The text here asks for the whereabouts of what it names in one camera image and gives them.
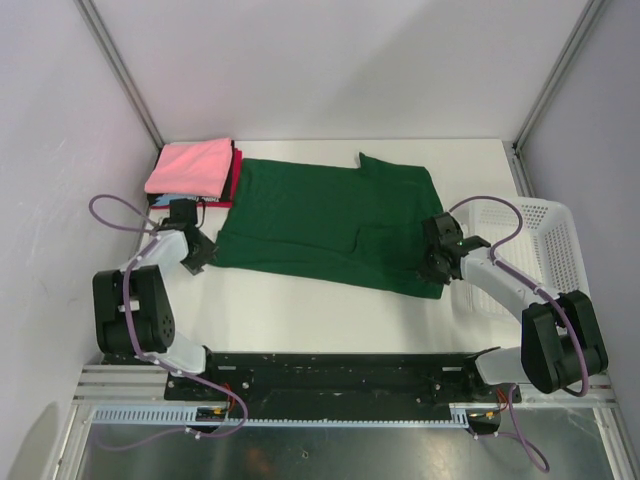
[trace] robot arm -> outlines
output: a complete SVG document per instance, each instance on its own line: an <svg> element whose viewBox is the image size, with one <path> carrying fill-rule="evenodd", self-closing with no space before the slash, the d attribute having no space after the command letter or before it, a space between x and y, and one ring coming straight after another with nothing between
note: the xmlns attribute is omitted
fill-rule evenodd
<svg viewBox="0 0 640 480"><path fill-rule="evenodd" d="M551 393L581 379L578 355L569 336L559 328L558 312L531 285L544 288L564 310L578 337L589 375L607 368L607 353L587 295L580 291L564 294L539 285L500 259L518 278L509 274L491 260L489 243L477 236L464 238L449 213L425 220L423 228L431 245L419 268L425 281L449 284L464 279L495 298L522 324L521 347L491 350L476 358L476 369L486 383L528 379L540 391Z"/></svg>
<svg viewBox="0 0 640 480"><path fill-rule="evenodd" d="M146 254L145 246L135 257L138 263L129 282L130 307L142 350L176 371L199 374L205 369L206 351L176 330L163 277L180 263L193 275L202 271L215 252L215 245L196 228L195 202L174 201L169 218L156 234L156 243ZM97 273L93 278L96 336L100 350L133 354L124 313L124 272L131 260L117 270Z"/></svg>

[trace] white tabletop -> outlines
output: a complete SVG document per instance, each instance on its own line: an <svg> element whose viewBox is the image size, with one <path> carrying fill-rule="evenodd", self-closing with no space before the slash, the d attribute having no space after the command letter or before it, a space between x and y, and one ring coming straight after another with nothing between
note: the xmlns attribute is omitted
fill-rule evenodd
<svg viewBox="0 0 640 480"><path fill-rule="evenodd" d="M356 168L358 152L422 165L445 209L471 195L513 197L499 140L324 140L237 142L245 158ZM155 220L166 211L152 212ZM202 231L215 241L226 209L207 208ZM308 353L475 352L519 344L515 319L470 312L461 282L440 300L307 278L206 266L165 278L176 328L213 351Z"/></svg>

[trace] metal floor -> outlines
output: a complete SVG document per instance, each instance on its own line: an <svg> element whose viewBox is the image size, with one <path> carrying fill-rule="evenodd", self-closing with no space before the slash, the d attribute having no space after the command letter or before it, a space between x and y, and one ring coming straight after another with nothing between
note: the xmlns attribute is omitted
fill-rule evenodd
<svg viewBox="0 0 640 480"><path fill-rule="evenodd" d="M527 438L547 456L544 475L509 439L474 441L464 430L247 427L226 439L174 434L121 453L90 441L85 480L468 480L612 479L592 411L520 410ZM122 445L167 427L97 425L92 435ZM512 431L508 415L501 430Z"/></svg>

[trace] pink towel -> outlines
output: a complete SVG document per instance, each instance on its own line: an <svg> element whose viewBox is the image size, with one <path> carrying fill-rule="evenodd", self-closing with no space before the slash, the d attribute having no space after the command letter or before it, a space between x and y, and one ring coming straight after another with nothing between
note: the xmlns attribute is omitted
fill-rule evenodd
<svg viewBox="0 0 640 480"><path fill-rule="evenodd" d="M236 194L236 190L238 189L238 180L240 180L240 172L242 171L242 150L238 150L237 148L233 150L233 164L231 165L231 192L230 192L230 201L219 201L217 197L201 197L198 195L185 195L184 198L188 198L190 200L196 200L200 202L201 199L204 199L206 207L218 207L218 208L231 208L233 206L233 197ZM159 199L149 200L149 208L153 210L162 210L168 209L169 203L162 201L160 205L155 202L162 200L162 195Z"/></svg>
<svg viewBox="0 0 640 480"><path fill-rule="evenodd" d="M165 145L144 191L220 197L232 155L230 138Z"/></svg>

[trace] cable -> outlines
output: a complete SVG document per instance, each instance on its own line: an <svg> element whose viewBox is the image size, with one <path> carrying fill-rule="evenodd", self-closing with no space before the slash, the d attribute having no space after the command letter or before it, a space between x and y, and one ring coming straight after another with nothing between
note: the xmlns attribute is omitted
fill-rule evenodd
<svg viewBox="0 0 640 480"><path fill-rule="evenodd" d="M240 407L242 408L242 419L240 420L240 423L238 423L238 425L236 425L235 427L233 427L230 430L224 431L224 432L220 432L218 433L217 431L214 433L204 433L204 432L197 432L195 434L196 439L200 438L200 437L206 437L206 438L221 438L221 437L228 437L229 435L234 434L235 432L237 432L240 428L242 428L244 426L244 424L247 422L247 420L249 419L249 410L247 408L246 403L242 400L242 398L240 398L237 394L233 393L231 390L228 390L218 384L215 384L213 382L210 382L209 380L206 380L204 378L201 378L197 375L194 375L192 373L189 372L183 372L180 371L174 367L172 367L171 365L163 362L162 360L154 357L153 355L148 354L147 352L144 352L142 350L142 348L140 347L140 342L138 340L138 336L136 334L135 331L135 324L133 321L133 314L131 312L131 292L129 289L129 282L130 282L130 278L131 278L131 273L133 272L133 270L135 269L135 267L138 265L138 263L145 258L149 252L156 246L156 244L159 242L158 237L157 237L157 232L155 230L148 230L145 228L133 228L133 227L124 227L121 225L115 225L111 222L108 222L106 220L104 220L93 208L93 205L95 204L95 202L101 198L109 198L112 200L116 200L122 204L124 204L125 206L129 207L131 210L133 210L135 213L137 213L140 217L142 217L146 223L149 223L151 225L157 226L157 224L155 222L153 222L153 220L151 220L149 217L147 217L144 213L142 213L140 210L138 210L136 207L134 207L133 205L131 205L129 202L127 202L126 200L123 200L120 197L116 197L115 195L109 195L109 194L102 194L102 195L96 195L95 197L93 197L91 199L91 201L89 202L89 211L91 212L91 214L93 215L93 217L98 220L100 223L114 228L116 230L122 230L122 231L129 231L129 232L143 232L143 233L149 233L151 234L151 240L150 242L139 252L138 255L136 255L134 258L131 259L131 261L129 262L129 264L127 265L127 268L125 269L124 272L124 276L123 276L123 286L122 286L122 297L123 297L123 304L124 304L124 315L125 315L125 321L127 324L127 331L129 332L129 337L131 339L131 345L133 346L133 350L135 352L135 354L138 356L138 358L140 360L144 360L144 361L148 361L151 363L154 363L155 365L159 365L160 367L164 368L165 370L168 370L170 373L175 374L175 375L181 375L185 378L188 378L190 380L193 380L195 382L201 383L202 385L205 385L207 387L213 388L214 390L217 390L221 393L224 393L225 395L227 395L227 397L231 397L232 399L234 399L235 401L237 401L237 403L240 405ZM172 429L168 429L165 430L163 432L160 432L158 434L152 435L151 437L148 437L147 439L143 440L143 441L139 441L136 443L133 443L131 445L123 445L123 446L118 446L118 447L109 447L106 448L107 450L110 451L125 451L131 448L136 448L140 445L144 445L148 442L151 442L157 438L160 438L164 435L168 435L170 433L177 433L180 431L185 431L184 428L172 428Z"/></svg>
<svg viewBox="0 0 640 480"><path fill-rule="evenodd" d="M98 214L98 212L96 212L95 207L94 207L95 203L98 200L101 200L103 198L108 198L110 200L115 200L116 202L120 202L123 205L125 205L126 207L129 207L130 210L132 210L139 217L144 219L145 223L148 223L148 224L152 225L154 227L154 230L149 230L149 229L146 229L146 228L136 228L136 227L123 227L122 225L116 225L115 223L111 223L110 221L105 220L104 218L102 218ZM93 197L89 201L89 212L91 212L91 215L93 215L93 218L95 218L98 222L102 223L103 225L106 225L107 227L113 228L115 230L121 230L123 232L135 232L135 233L149 233L149 234L151 234L151 233L155 233L155 228L158 227L158 224L156 222L151 220L144 213L142 213L140 210L138 210L136 207L134 207L131 203L127 202L124 198L120 198L120 197L117 197L115 195L110 195L108 193L103 193L103 194L96 195L95 197Z"/></svg>
<svg viewBox="0 0 640 480"><path fill-rule="evenodd" d="M474 432L471 427L469 427L468 432L471 435L473 435L473 438L476 440L486 439L490 437L491 438L503 437L503 438L510 438L512 440L515 440L516 442L520 443L520 445L522 445L522 448L524 449L525 453L529 457L529 460L531 460L531 463L533 463L533 465L538 470L540 470L542 473L549 473L551 471L551 466L549 465L549 461L547 460L547 457L545 457L542 451L538 447L536 447L533 443L531 443L529 440L527 440L525 436L522 434L522 430L520 429L520 423L518 422L518 418L516 417L515 409L513 407L513 392L515 391L515 389L516 389L516 384L511 385L511 387L509 388L507 405L509 407L509 414L511 415L511 421L513 422L513 427L515 428L516 433L495 432L495 433L480 435Z"/></svg>
<svg viewBox="0 0 640 480"><path fill-rule="evenodd" d="M200 221L200 225L198 225L196 228L202 228L202 226L204 225L204 216L207 213L207 202L205 201L204 197L200 197L200 203L202 203L202 220Z"/></svg>
<svg viewBox="0 0 640 480"><path fill-rule="evenodd" d="M573 345L573 348L574 348L574 350L576 352L576 356L578 357L578 364L580 365L580 374L581 374L581 380L582 380L582 387L581 387L580 391L576 392L575 390L571 390L568 387L564 387L563 390L565 392L567 392L568 394L573 395L575 397L584 397L589 392L589 371L587 369L587 362L585 361L584 353L582 352L582 347L580 346L580 340L578 340L578 335L576 334L576 331L573 328L573 325L571 325L571 322L569 321L569 317L567 317L567 314L564 312L564 310L558 304L558 302L548 292L546 292L542 287L540 287L537 283L535 283L534 281L529 279L527 276L522 275L518 270L516 270L513 267L511 267L508 263L503 262L502 260L497 258L496 248L498 248L500 245L504 245L508 241L514 239L522 231L522 228L524 226L524 220L522 218L522 214L516 208L515 205L513 205L510 202L508 202L507 200L504 200L504 199L498 198L498 197L492 197L492 196L489 196L489 195L476 195L474 197L466 198L466 199L462 200L461 202L456 203L453 207L451 207L449 209L449 211L453 212L456 208L464 205L465 203L469 203L469 202L471 202L473 200L492 200L492 201L495 201L495 202L502 203L503 205L506 205L511 210L513 210L513 212L518 217L518 227L516 228L516 230L511 235L509 235L509 236L503 238L502 240L496 242L489 249L489 257L491 258L491 261L493 262L494 265L496 265L497 267L499 267L500 269L502 269L503 271L505 271L506 273L511 275L516 280L518 280L518 281L522 282L523 284L525 284L527 287L529 287L533 291L533 293L535 293L536 295L540 296L546 302L549 302L549 304L558 313L558 315L560 316L560 320L562 322L562 325L564 326L564 328L567 329L567 333L569 334L569 338L571 339L571 344Z"/></svg>
<svg viewBox="0 0 640 480"><path fill-rule="evenodd" d="M502 393L502 390L496 388L496 392L498 392L498 402L500 406L500 412L504 412L509 407L509 402L507 401L507 397Z"/></svg>
<svg viewBox="0 0 640 480"><path fill-rule="evenodd" d="M225 383L222 386L231 391L231 385L229 385L228 383ZM236 406L236 399L233 397L227 397L227 402L229 402L229 406L227 407L227 415L229 415Z"/></svg>
<svg viewBox="0 0 640 480"><path fill-rule="evenodd" d="M578 336L577 336L577 334L576 334L576 332L575 332L575 330L573 328L573 325L571 325L571 322L569 321L569 317L567 317L567 314L564 312L562 307L558 304L558 302L555 301L555 299L548 292L546 292L538 284L536 284L535 282L530 280L527 276L521 274L518 270L516 270L515 268L511 267L506 262L503 262L502 260L497 258L496 249L500 245L504 245L508 241L513 240L522 231L522 229L524 227L524 219L522 218L522 214L516 208L516 206L513 205L511 202L508 202L507 200L504 200L502 198L493 197L493 196L490 196L490 195L476 195L476 196L473 196L473 197L466 198L466 199L456 203L453 207L451 207L449 209L449 212L453 212L455 209L459 208L460 206L462 206L462 205L464 205L466 203L472 202L474 200L490 200L490 201L495 201L495 202L498 202L498 203L502 203L503 205L506 205L511 210L513 210L513 212L516 214L516 217L518 217L518 226L515 229L515 231L511 235L508 235L507 237L503 238L502 240L496 242L489 249L489 258L491 259L491 262L494 265L496 265L498 268L502 269L507 274L511 275L516 280L522 282L524 285L526 285L528 288L530 288L533 291L534 294L539 295L543 300L548 302L556 310L556 312L560 316L560 319L561 319L564 327L567 329L567 333L569 334L569 337L571 339L571 344L573 345L573 348L575 349L576 355L578 357L578 363L580 364L580 373L581 373L581 377L582 377L581 378L582 379L582 388L580 389L579 392L571 390L568 387L565 387L563 390L565 392L567 392L567 393L569 393L571 395L577 396L577 397L585 396L587 394L587 392L589 391L589 372L587 370L587 364L586 364L586 361L584 359L584 353L582 352L582 348L580 347L580 341L578 340ZM534 444L532 444L529 440L526 439L526 437L522 433L522 430L520 429L520 424L518 422L518 418L517 418L517 416L515 414L515 409L513 407L513 391L515 389L516 389L516 385L515 384L511 385L511 387L509 388L509 394L508 394L508 398L507 398L507 406L509 408L509 414L511 415L511 420L513 422L513 426L514 426L514 428L516 430L516 433L514 434L514 433L508 433L508 432L506 432L506 433L498 433L498 432L496 432L496 434L493 435L493 436L506 437L506 438L511 438L513 440L518 441L522 445L522 448L526 452L526 454L529 457L529 459L531 460L531 463L533 463L534 466L538 470L540 470L541 472L549 473L549 471L550 471L549 462L547 461L545 456L542 454L540 449L538 449L538 447L536 447ZM502 392L500 391L500 389L498 389L498 396L500 396L501 393ZM475 433L473 433L473 435L474 435L474 438L479 438L479 435L477 435ZM533 452L535 452L538 455L538 457L542 460L542 463L540 463L538 461L538 459L535 457Z"/></svg>

